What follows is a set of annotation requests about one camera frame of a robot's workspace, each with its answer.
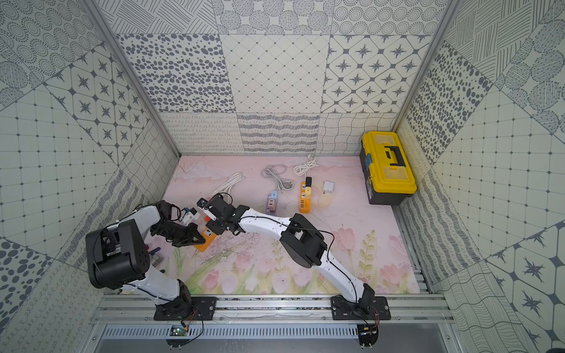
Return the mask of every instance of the coiled white cable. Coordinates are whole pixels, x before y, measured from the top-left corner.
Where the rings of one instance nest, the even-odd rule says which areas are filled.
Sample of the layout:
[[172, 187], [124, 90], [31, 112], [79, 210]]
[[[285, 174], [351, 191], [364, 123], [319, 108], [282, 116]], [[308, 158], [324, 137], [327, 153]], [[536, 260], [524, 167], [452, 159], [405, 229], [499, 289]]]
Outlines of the coiled white cable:
[[[276, 167], [284, 167], [284, 170], [280, 173], [275, 171]], [[275, 179], [275, 189], [276, 190], [291, 190], [294, 187], [294, 181], [290, 179], [283, 179], [279, 175], [286, 172], [286, 166], [284, 164], [268, 165], [265, 169], [261, 171], [261, 175], [264, 178]]]
[[316, 163], [316, 157], [312, 157], [312, 155], [309, 154], [308, 155], [308, 162], [302, 163], [302, 164], [294, 167], [294, 174], [299, 175], [299, 176], [304, 175], [310, 169], [312, 169], [314, 167], [319, 167], [318, 163]]
[[243, 179], [245, 179], [245, 177], [241, 173], [235, 173], [234, 175], [229, 177], [228, 181], [223, 183], [219, 188], [214, 190], [214, 192], [212, 192], [210, 195], [215, 195], [217, 193], [228, 193], [229, 194], [229, 193], [232, 192], [232, 187], [235, 184], [237, 184], [238, 182], [242, 181]]

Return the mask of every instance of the pink table surface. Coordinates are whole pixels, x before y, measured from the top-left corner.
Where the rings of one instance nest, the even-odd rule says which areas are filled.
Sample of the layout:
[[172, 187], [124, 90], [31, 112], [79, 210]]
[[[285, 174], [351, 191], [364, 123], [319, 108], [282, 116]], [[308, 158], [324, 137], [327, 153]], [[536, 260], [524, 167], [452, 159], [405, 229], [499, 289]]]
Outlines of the pink table surface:
[[[285, 164], [283, 177], [292, 179], [293, 190], [279, 192], [277, 216], [298, 212], [299, 183], [293, 174], [305, 157], [183, 156], [164, 199], [179, 207], [194, 207], [234, 173], [245, 179], [231, 191], [233, 204], [264, 212], [273, 179], [261, 170]], [[410, 260], [390, 206], [371, 205], [367, 200], [363, 172], [357, 157], [318, 157], [320, 167], [312, 177], [312, 207], [307, 219], [318, 229], [335, 235], [332, 252], [351, 273], [376, 293], [420, 293]], [[332, 194], [323, 194], [325, 180], [335, 183]], [[204, 219], [198, 220], [199, 231]], [[329, 245], [332, 237], [325, 234]], [[161, 247], [164, 260], [157, 266], [184, 281], [192, 294], [337, 294], [337, 289], [318, 271], [303, 268], [286, 253], [279, 241], [257, 233], [230, 232], [218, 235], [205, 252], [194, 247], [174, 248], [163, 237], [146, 239], [150, 249]]]

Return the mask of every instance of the gray cable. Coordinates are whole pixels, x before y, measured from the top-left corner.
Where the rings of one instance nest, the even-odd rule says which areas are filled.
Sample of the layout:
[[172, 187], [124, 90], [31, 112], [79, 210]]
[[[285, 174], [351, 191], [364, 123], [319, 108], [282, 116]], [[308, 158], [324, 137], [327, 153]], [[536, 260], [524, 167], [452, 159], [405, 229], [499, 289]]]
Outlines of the gray cable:
[[[280, 173], [275, 171], [276, 167], [284, 167], [284, 170]], [[268, 165], [261, 171], [261, 176], [264, 178], [275, 179], [275, 189], [276, 190], [291, 190], [294, 187], [294, 181], [290, 179], [283, 179], [279, 175], [286, 172], [286, 166], [284, 164]]]

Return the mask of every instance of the toolbox lid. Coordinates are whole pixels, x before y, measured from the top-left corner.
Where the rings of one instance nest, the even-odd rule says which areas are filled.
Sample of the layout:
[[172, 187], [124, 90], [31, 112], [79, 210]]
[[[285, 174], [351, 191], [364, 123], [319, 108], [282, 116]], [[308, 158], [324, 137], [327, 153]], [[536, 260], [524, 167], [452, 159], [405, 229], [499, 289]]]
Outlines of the toolbox lid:
[[363, 135], [365, 166], [378, 193], [413, 194], [416, 181], [400, 140], [394, 132], [369, 131]]

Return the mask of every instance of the patterned wall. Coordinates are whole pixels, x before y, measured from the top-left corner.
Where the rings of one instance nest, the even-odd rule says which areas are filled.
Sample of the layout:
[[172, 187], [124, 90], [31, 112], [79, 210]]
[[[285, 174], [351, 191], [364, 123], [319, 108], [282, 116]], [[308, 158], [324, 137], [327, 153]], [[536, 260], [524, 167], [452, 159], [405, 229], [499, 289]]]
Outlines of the patterned wall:
[[181, 152], [354, 154], [393, 126], [448, 1], [98, 4]]
[[0, 14], [0, 351], [71, 352], [102, 295], [84, 236], [159, 199], [177, 157], [78, 1]]
[[564, 8], [465, 1], [398, 131], [402, 211], [471, 352], [565, 347]]

